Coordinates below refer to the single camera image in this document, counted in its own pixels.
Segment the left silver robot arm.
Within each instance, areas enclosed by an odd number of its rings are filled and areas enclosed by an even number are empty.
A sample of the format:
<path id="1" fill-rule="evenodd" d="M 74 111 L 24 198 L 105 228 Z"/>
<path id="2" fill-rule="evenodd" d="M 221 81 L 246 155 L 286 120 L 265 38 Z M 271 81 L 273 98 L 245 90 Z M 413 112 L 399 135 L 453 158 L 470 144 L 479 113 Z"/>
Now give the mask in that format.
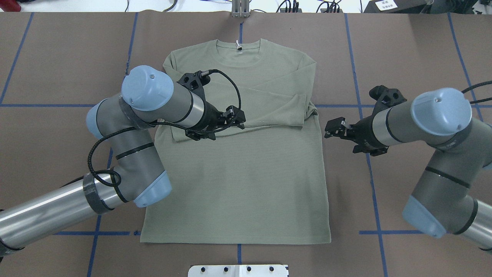
<path id="1" fill-rule="evenodd" d="M 1 256 L 94 216 L 133 202 L 147 207 L 167 197 L 172 186 L 149 129 L 180 128 L 195 141 L 215 140 L 230 127 L 244 128 L 241 105 L 219 111 L 207 102 L 210 69 L 185 73 L 178 81 L 149 65 L 123 79 L 121 92 L 92 107 L 86 126 L 97 139 L 88 153 L 88 173 L 55 191 L 1 212 Z"/>

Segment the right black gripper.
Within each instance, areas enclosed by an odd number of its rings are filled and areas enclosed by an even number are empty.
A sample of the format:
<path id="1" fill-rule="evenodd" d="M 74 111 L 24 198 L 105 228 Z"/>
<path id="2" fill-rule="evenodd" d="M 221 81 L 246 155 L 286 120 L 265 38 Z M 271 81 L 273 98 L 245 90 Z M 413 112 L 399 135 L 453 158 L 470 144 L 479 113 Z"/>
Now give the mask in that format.
<path id="1" fill-rule="evenodd" d="M 398 89 L 389 89 L 383 85 L 372 88 L 369 96 L 376 100 L 370 116 L 352 125 L 346 122 L 345 117 L 329 120 L 324 129 L 324 138 L 350 138 L 356 144 L 353 153 L 369 153 L 371 156 L 385 154 L 390 146 L 401 144 L 390 131 L 389 113 L 392 107 L 407 102 L 407 99 Z"/>

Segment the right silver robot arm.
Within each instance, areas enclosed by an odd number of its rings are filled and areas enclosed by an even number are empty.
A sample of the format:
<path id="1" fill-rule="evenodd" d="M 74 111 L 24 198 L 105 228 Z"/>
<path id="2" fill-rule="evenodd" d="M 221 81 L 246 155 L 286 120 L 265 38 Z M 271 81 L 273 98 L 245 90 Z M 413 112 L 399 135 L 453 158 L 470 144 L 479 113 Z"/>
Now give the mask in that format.
<path id="1" fill-rule="evenodd" d="M 379 85 L 371 115 L 355 124 L 327 121 L 325 138 L 355 143 L 353 153 L 385 154 L 389 147 L 423 141 L 435 151 L 402 212 L 411 226 L 434 238 L 458 235 L 491 253 L 491 205 L 469 195 L 482 170 L 491 169 L 491 125 L 472 116 L 463 92 L 441 88 L 408 101 Z"/>

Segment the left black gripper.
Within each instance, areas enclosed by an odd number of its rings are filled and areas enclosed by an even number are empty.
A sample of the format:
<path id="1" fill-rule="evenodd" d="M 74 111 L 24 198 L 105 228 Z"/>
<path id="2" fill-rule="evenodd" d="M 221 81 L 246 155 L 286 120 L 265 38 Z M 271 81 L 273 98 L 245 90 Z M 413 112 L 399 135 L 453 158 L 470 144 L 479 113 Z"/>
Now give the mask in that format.
<path id="1" fill-rule="evenodd" d="M 210 83 L 209 75 L 213 73 L 220 73 L 220 71 L 185 73 L 178 81 L 178 84 L 190 91 L 190 108 L 186 116 L 177 121 L 177 125 L 186 128 L 186 136 L 195 141 L 216 140 L 214 130 L 217 128 L 245 128 L 246 116 L 241 109 L 231 105 L 222 113 L 206 101 L 204 86 Z"/>

